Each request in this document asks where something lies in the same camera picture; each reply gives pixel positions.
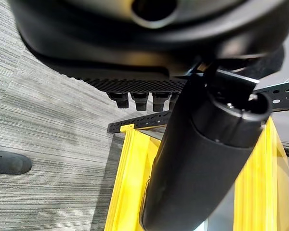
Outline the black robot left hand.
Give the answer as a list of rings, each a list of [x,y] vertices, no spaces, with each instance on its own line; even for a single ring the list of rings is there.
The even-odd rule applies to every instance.
[[[128,107],[176,93],[137,220],[192,231],[219,205],[267,122],[289,0],[11,0],[28,50]]]

